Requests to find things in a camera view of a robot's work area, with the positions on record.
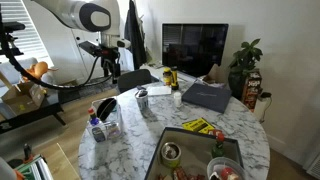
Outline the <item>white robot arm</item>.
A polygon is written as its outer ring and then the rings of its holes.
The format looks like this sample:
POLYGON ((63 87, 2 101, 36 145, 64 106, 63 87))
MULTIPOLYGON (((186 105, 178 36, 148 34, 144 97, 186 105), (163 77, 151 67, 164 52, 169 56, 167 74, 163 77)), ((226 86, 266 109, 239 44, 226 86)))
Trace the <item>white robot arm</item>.
POLYGON ((120 37, 120 11, 117 0, 33 0, 50 11, 64 26, 99 32, 102 49, 118 51, 131 42, 120 37))

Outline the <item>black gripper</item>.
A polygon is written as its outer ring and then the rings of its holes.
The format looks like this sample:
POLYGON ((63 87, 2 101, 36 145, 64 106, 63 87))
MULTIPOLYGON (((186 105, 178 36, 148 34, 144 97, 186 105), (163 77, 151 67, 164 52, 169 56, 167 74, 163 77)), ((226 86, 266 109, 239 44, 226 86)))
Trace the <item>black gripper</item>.
POLYGON ((92 55, 95 58, 95 62, 100 60, 103 75, 106 78, 111 78, 113 84, 117 82, 117 78, 120 76, 120 53, 117 48, 96 45, 90 41, 80 43, 79 47, 92 55))

